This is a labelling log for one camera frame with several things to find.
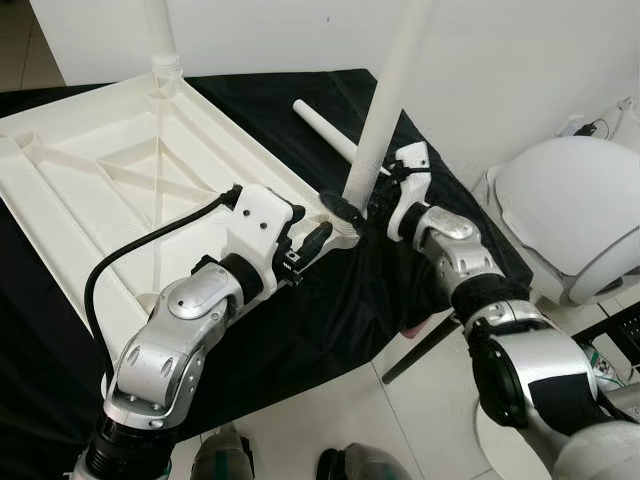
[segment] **black cable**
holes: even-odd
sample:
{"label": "black cable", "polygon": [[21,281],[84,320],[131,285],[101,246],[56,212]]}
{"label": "black cable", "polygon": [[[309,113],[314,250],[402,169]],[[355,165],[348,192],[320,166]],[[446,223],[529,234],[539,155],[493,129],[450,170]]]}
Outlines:
{"label": "black cable", "polygon": [[111,363],[111,356],[109,355],[109,349],[107,348],[107,343],[104,340],[102,335],[102,330],[100,329],[100,323],[98,322],[98,318],[96,316],[95,305],[93,303],[93,295],[96,287],[96,283],[98,281],[98,277],[100,274],[107,269],[109,265],[118,260],[120,257],[131,253],[137,248],[140,248],[146,245],[157,238],[166,235],[167,233],[171,233],[178,228],[184,227],[185,225],[202,218],[206,214],[214,211],[221,205],[226,205],[230,208],[233,208],[235,203],[238,201],[238,197],[240,196],[240,192],[242,191],[242,187],[239,185],[234,185],[234,187],[221,194],[218,198],[213,200],[211,203],[205,205],[200,210],[197,210],[186,217],[180,218],[168,225],[165,225],[158,230],[155,230],[147,235],[140,237],[131,243],[128,243],[124,247],[119,248],[115,252],[107,255],[89,274],[87,278],[87,283],[84,286],[84,310],[87,315],[87,321],[89,322],[89,328],[91,329],[91,333],[93,334],[93,339],[98,345],[98,353],[102,359],[104,373],[107,377],[107,388],[113,379],[114,371],[113,364]]}

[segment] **silver robot arm segment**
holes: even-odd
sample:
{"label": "silver robot arm segment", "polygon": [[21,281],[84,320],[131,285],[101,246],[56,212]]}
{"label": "silver robot arm segment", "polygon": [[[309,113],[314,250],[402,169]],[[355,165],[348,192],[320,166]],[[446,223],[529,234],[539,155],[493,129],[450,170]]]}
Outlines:
{"label": "silver robot arm segment", "polygon": [[247,304],[269,298],[280,280],[295,282],[330,234],[331,225],[323,224],[293,252],[289,229],[303,216],[304,208],[263,186],[242,189],[223,258],[205,256],[191,276],[167,286],[124,348],[73,480],[167,477],[207,353]]}
{"label": "silver robot arm segment", "polygon": [[[401,150],[426,154],[426,148],[415,145]],[[408,166],[425,165],[425,160],[428,165],[423,158]],[[418,172],[408,177],[414,177],[414,189],[420,188],[417,178],[422,177],[423,185],[430,182],[430,174]],[[407,206],[402,201],[406,190],[399,202],[403,215],[398,236],[435,267],[464,326],[487,415],[518,429],[554,476],[637,478],[640,426],[616,420],[600,408],[595,376],[582,349],[529,302],[526,289],[504,276],[472,222],[423,201]],[[612,442],[616,433],[624,441]],[[594,459],[595,451],[597,461],[581,459]],[[627,475],[631,471],[635,476]]]}

